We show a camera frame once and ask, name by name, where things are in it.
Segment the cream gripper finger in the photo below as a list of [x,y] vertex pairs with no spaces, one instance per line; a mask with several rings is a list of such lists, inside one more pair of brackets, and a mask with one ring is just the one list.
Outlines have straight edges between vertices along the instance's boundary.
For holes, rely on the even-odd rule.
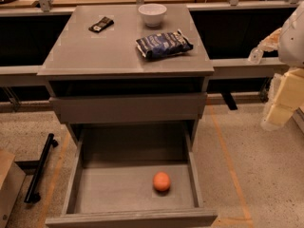
[[262,51],[271,52],[274,50],[278,50],[279,36],[281,33],[281,28],[276,29],[266,38],[261,40],[257,47]]
[[267,131],[285,125],[295,111],[304,105],[304,69],[292,67],[283,75],[275,74],[263,110],[261,127]]

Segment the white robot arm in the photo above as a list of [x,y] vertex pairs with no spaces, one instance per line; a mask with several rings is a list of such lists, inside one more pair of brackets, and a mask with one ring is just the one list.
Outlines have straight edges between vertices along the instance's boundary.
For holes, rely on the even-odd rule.
[[271,96],[261,126],[272,131],[288,122],[304,103],[304,2],[257,48],[261,51],[276,50],[279,61],[290,67],[271,82]]

